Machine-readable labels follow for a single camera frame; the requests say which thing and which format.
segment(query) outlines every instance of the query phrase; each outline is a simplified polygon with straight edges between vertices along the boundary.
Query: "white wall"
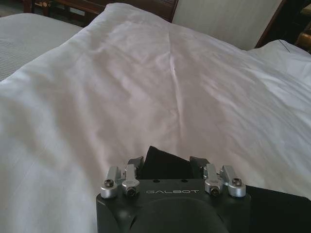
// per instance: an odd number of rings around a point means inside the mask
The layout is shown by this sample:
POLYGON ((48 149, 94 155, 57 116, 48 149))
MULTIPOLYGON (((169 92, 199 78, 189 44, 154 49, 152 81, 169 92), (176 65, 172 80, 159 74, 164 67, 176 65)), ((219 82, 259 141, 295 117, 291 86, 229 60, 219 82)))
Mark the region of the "white wall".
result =
POLYGON ((282 0, 179 0, 173 23, 243 50, 255 47, 282 0))

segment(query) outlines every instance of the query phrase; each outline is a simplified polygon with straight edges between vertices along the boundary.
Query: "wooden furniture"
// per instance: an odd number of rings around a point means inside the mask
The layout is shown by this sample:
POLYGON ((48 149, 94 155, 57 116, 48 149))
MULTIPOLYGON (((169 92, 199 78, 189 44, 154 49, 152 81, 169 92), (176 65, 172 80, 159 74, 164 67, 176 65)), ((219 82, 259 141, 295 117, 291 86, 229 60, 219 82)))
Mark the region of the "wooden furniture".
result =
POLYGON ((256 48, 277 39, 294 44, 299 34, 304 31, 310 21, 309 16, 300 13, 310 3, 311 0, 282 0, 256 48))
MULTIPOLYGON (((85 12, 86 21, 91 21, 96 15, 101 13, 109 3, 122 2, 133 5, 142 10, 151 12, 172 22, 177 7, 178 0, 52 0, 67 7, 72 7, 85 12)), ((48 16, 50 0, 42 0, 44 15, 48 16)), ((35 0, 24 0, 24 12, 34 13, 35 0)))

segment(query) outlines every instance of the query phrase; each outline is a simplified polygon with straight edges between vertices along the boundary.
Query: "mattress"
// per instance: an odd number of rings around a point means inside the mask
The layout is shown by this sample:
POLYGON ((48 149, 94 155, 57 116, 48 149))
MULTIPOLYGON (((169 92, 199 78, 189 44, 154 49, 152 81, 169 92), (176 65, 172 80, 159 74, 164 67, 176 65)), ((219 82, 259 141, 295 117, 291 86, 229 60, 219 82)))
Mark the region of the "mattress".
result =
POLYGON ((3 233, 96 233, 110 166, 150 145, 311 198, 311 88, 230 44, 109 4, 0 83, 3 233))
POLYGON ((80 30, 78 26, 35 14, 0 18, 0 81, 80 30))

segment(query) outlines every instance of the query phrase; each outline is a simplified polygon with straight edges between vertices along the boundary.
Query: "wooden headboard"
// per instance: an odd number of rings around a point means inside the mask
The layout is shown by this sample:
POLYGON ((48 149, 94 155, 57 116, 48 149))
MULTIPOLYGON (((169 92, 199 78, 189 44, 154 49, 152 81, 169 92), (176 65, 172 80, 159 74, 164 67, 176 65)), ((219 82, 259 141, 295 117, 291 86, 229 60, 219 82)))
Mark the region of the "wooden headboard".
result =
MULTIPOLYGON (((34 13, 36 0, 24 0, 24 13, 34 13)), ((178 0, 40 0, 43 14, 49 16, 48 8, 51 2, 57 2, 67 7, 85 12, 85 22, 89 23, 100 14, 109 3, 127 3, 139 9, 151 12, 166 21, 172 22, 178 0)))

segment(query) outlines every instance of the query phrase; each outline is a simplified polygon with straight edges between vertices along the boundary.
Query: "screw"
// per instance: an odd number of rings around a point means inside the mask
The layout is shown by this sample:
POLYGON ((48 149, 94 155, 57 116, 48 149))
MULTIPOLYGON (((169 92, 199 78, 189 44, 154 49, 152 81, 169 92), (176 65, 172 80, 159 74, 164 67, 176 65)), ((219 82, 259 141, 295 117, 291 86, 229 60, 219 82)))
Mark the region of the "screw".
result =
POLYGON ((242 186, 242 180, 240 178, 233 178, 232 183, 237 187, 242 186))
POLYGON ((106 188, 111 188, 113 186, 114 182, 112 179, 108 179, 108 180, 105 180, 104 182, 104 185, 106 188))
POLYGON ((210 188, 210 194, 213 196, 213 197, 218 197, 220 195, 220 190, 217 186, 212 186, 210 188))
POLYGON ((127 190, 126 190, 126 195, 128 197, 133 197, 136 195, 136 189, 134 187, 129 187, 127 190))

